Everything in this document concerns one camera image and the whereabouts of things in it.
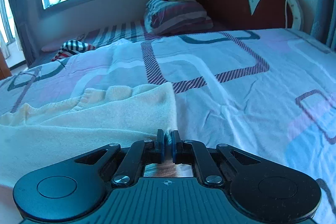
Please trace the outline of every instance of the plaid cloth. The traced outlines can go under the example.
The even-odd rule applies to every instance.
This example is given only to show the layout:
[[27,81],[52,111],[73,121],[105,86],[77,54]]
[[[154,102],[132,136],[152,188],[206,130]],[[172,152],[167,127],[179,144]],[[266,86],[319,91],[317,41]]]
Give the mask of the plaid cloth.
[[69,40],[63,43],[61,49],[51,61],[67,58],[75,54],[94,50],[95,48],[95,46],[88,43],[80,42],[77,40]]

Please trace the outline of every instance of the white circular symbol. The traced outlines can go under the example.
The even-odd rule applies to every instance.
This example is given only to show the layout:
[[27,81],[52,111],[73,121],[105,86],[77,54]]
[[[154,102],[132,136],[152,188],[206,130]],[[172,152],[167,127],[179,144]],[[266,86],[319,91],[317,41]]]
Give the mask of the white circular symbol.
[[173,182],[172,182],[171,180],[165,180],[163,183],[169,186],[169,185],[172,184]]

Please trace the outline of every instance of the cloud-shaped headboard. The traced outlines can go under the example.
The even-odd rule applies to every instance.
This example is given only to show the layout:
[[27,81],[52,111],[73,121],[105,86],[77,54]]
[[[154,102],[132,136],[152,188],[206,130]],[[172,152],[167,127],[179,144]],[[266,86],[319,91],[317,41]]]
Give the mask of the cloud-shaped headboard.
[[[208,15],[233,30],[285,27],[285,0],[197,0]],[[302,10],[297,0],[287,3],[288,28],[302,30]]]

